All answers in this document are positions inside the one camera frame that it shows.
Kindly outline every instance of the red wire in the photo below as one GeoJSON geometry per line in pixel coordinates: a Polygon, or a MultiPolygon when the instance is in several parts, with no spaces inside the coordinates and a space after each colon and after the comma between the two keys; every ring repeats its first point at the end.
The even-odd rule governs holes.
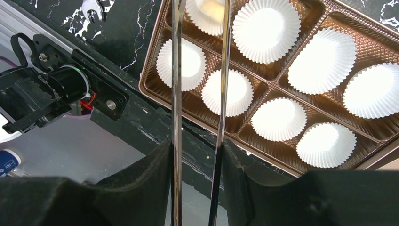
{"type": "Polygon", "coordinates": [[[93,96],[89,99],[89,101],[80,100],[80,105],[81,105],[83,108],[86,108],[86,109],[92,111],[92,110],[93,110],[93,106],[92,106],[91,104],[93,103],[93,101],[94,101],[94,99],[96,98],[96,96],[97,96],[97,94],[94,93],[93,96]]]}
{"type": "Polygon", "coordinates": [[[93,94],[93,97],[91,98],[91,100],[89,100],[89,102],[85,103],[83,106],[87,107],[89,105],[91,105],[91,103],[94,101],[94,99],[96,98],[96,93],[93,94]]]}

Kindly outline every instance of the metal bracket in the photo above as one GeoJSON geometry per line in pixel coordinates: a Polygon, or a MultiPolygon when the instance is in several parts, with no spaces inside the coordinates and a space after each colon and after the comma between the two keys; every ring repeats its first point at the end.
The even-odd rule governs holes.
{"type": "Polygon", "coordinates": [[[120,118],[129,95],[112,83],[106,82],[103,75],[108,75],[108,73],[102,65],[87,58],[78,50],[74,50],[72,54],[68,53],[42,34],[34,35],[33,42],[38,54],[41,55],[40,63],[44,68],[55,70],[65,64],[75,65],[87,76],[90,92],[96,93],[93,107],[113,120],[117,121],[120,118]]]}
{"type": "Polygon", "coordinates": [[[103,8],[97,0],[83,0],[82,12],[89,23],[94,23],[94,18],[96,14],[100,22],[103,20],[104,17],[103,8]]]}

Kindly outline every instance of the screw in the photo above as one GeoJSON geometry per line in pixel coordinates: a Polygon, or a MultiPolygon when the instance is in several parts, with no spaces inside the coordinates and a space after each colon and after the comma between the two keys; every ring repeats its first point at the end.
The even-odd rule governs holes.
{"type": "Polygon", "coordinates": [[[107,107],[111,110],[115,110],[116,108],[116,103],[113,102],[112,100],[107,100],[107,107]]]}
{"type": "Polygon", "coordinates": [[[39,54],[39,60],[40,61],[43,61],[43,62],[47,62],[47,55],[46,54],[44,54],[44,53],[40,53],[39,54]]]}
{"type": "Polygon", "coordinates": [[[88,14],[89,14],[89,17],[90,17],[91,22],[94,23],[94,19],[95,19],[95,16],[96,16],[96,12],[95,12],[94,10],[89,10],[89,11],[88,11],[88,14]]]}

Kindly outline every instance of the gray floor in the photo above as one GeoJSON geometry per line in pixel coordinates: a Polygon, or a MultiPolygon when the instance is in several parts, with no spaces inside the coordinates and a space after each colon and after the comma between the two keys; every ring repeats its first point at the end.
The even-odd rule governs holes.
{"type": "MultiPolygon", "coordinates": [[[[90,120],[62,118],[45,128],[0,144],[22,158],[19,176],[64,176],[77,182],[96,183],[144,155],[90,120]]],[[[192,186],[182,185],[183,225],[207,225],[210,200],[192,186]]],[[[226,226],[227,213],[219,207],[218,226],[226,226]]],[[[170,225],[170,210],[166,218],[170,225]]]]}

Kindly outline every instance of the metal rod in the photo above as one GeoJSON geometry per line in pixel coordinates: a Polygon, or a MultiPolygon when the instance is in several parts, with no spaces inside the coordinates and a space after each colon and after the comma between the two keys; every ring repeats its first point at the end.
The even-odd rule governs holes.
{"type": "Polygon", "coordinates": [[[209,226],[216,225],[217,206],[219,198],[220,175],[222,173],[222,142],[224,141],[224,129],[226,124],[227,107],[227,84],[229,80],[229,60],[230,60],[230,0],[225,0],[224,4],[224,25],[223,25],[223,46],[222,46],[222,76],[220,83],[220,120],[217,132],[215,165],[212,179],[211,207],[209,213],[209,226]]]}
{"type": "Polygon", "coordinates": [[[182,22],[186,0],[172,0],[172,225],[182,225],[182,22]]]}

